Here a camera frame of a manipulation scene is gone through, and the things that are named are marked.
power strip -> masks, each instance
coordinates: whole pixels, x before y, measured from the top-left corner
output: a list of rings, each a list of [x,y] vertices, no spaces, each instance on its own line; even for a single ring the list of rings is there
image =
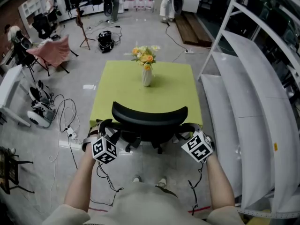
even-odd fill
[[[194,52],[192,51],[192,49],[185,51],[186,54],[194,54]]]
[[[77,134],[74,132],[74,130],[70,126],[66,127],[66,132],[67,132],[68,137],[70,137],[71,139],[75,139],[77,137]]]

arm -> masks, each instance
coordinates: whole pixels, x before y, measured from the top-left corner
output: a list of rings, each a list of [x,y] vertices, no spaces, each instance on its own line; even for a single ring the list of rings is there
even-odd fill
[[[54,0],[50,0],[49,1],[50,2],[50,8],[49,8],[49,10],[47,11],[48,13],[51,11],[51,9],[54,7]]]
[[[235,206],[233,189],[215,153],[208,157],[207,171],[212,208]]]
[[[67,190],[64,204],[86,212],[88,211],[94,164],[95,160],[92,157],[91,144],[88,144],[75,177]]]

yellow flower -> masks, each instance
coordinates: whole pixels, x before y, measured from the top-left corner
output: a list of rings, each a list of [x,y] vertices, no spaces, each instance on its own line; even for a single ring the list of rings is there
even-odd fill
[[[160,46],[153,45],[151,46],[151,48],[153,49],[153,51],[157,52],[160,49]]]
[[[139,49],[137,47],[135,47],[133,50],[132,50],[132,54],[133,55],[137,55],[137,53],[139,52]]]
[[[140,58],[140,60],[141,60],[142,62],[148,62],[148,55],[143,55],[143,56]]]
[[[153,61],[153,57],[151,55],[148,55],[147,62],[152,62],[152,61]]]
[[[145,70],[146,71],[150,71],[151,70],[151,66],[150,65],[145,65]]]

brick wall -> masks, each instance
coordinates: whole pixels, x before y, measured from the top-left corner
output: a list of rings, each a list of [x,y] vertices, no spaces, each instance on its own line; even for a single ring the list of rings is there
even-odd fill
[[[10,0],[0,7],[0,60],[2,54],[7,53],[6,47],[9,46],[7,34],[4,33],[6,24],[17,25],[24,35],[28,35],[18,10],[25,1],[27,0]]]

bouquet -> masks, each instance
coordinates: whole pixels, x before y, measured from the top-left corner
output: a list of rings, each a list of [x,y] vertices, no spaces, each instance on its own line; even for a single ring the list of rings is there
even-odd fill
[[[152,64],[156,63],[154,53],[159,49],[160,47],[155,45],[151,47],[135,47],[132,50],[132,55],[135,57],[132,61],[137,61],[146,71],[150,71],[152,69]]]

